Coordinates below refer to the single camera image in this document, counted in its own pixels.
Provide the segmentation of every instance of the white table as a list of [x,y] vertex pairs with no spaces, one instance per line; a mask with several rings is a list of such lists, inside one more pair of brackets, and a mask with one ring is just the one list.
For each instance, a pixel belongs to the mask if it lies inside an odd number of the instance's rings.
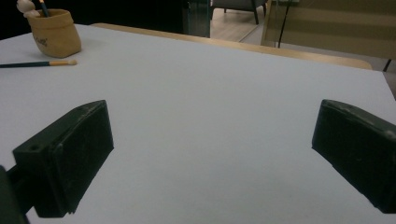
[[[76,66],[0,70],[0,164],[70,109],[107,101],[115,149],[74,215],[31,223],[395,223],[319,154],[322,99],[396,123],[381,73],[78,25]],[[46,61],[31,35],[1,63]]]

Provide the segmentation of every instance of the gray chair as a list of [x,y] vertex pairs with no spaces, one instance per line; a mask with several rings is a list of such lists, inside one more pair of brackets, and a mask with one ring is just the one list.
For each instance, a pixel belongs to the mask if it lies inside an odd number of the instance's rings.
[[212,5],[210,7],[210,18],[212,19],[215,8],[224,8],[224,13],[226,13],[227,9],[251,11],[254,13],[256,24],[259,24],[257,7],[263,7],[265,17],[267,11],[265,3],[267,1],[268,0],[212,0]]

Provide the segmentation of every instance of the table edge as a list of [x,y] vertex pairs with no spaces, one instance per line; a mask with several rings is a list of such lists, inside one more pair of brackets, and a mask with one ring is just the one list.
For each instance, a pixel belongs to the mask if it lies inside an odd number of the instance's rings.
[[251,45],[251,44],[232,42],[232,41],[220,40],[220,39],[212,39],[212,38],[193,36],[193,35],[167,33],[162,31],[154,31],[154,30],[141,29],[141,28],[122,26],[122,25],[103,23],[103,22],[94,23],[91,24],[91,26],[128,32],[128,33],[141,34],[141,35],[153,35],[153,36],[165,37],[165,38],[171,38],[177,40],[185,40],[185,41],[221,46],[231,49],[241,49],[252,52],[283,56],[288,58],[302,59],[302,60],[315,61],[321,63],[332,63],[332,64],[343,65],[348,67],[373,70],[373,67],[369,63],[363,60],[351,59],[346,57],[337,57],[331,55],[310,53],[310,52],[304,52],[293,49],[277,49],[266,46]]

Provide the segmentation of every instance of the wooden floor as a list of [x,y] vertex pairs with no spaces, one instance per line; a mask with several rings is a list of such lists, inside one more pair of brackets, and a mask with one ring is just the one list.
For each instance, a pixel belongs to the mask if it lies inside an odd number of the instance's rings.
[[[257,9],[259,23],[262,26],[264,22],[263,9],[262,7]],[[210,37],[240,42],[258,27],[253,12],[228,9],[224,13],[222,8],[216,8],[210,22]]]

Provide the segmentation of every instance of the pencil holder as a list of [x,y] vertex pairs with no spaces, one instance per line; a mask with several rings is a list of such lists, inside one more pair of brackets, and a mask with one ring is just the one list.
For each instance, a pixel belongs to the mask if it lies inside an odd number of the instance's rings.
[[81,41],[69,11],[49,9],[49,17],[27,18],[32,29],[33,38],[44,54],[65,58],[81,51]]

